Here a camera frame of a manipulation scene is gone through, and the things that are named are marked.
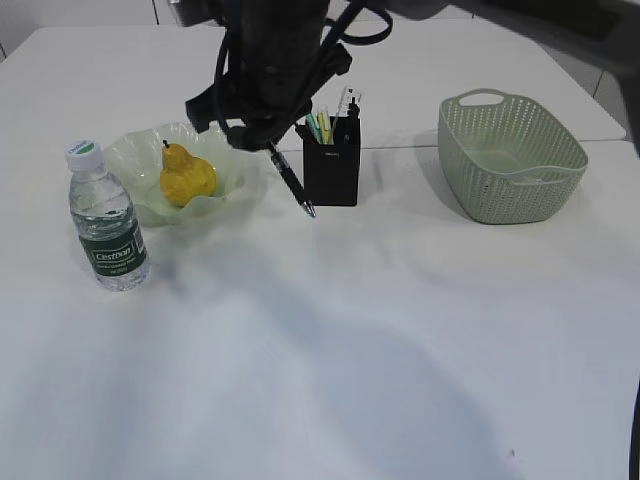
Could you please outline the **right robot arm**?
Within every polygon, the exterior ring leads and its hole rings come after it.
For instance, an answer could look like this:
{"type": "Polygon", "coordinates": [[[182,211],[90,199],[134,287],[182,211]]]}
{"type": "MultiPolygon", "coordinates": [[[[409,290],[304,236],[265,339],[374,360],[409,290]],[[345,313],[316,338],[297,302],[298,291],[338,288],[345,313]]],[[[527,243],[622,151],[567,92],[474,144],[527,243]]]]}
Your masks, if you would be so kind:
{"type": "MultiPolygon", "coordinates": [[[[230,144],[256,151],[309,113],[312,96],[347,72],[348,44],[392,32],[394,15],[422,21],[445,1],[350,1],[332,20],[326,1],[174,1],[183,26],[224,27],[211,86],[185,103],[197,132],[217,122],[230,144]]],[[[457,1],[455,7],[601,68],[618,82],[639,140],[639,6],[632,1],[457,1]]]]}

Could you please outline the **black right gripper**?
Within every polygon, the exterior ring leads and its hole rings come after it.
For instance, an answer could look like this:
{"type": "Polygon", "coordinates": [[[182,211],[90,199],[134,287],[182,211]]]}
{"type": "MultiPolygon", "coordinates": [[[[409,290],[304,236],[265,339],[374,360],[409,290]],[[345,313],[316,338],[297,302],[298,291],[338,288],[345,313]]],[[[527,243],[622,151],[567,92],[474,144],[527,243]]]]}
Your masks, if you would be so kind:
{"type": "Polygon", "coordinates": [[[311,109],[313,95],[350,56],[339,39],[353,20],[347,6],[325,28],[326,1],[187,1],[187,26],[214,21],[225,29],[214,82],[185,104],[193,128],[216,122],[228,143],[246,151],[277,144],[311,109]]]}

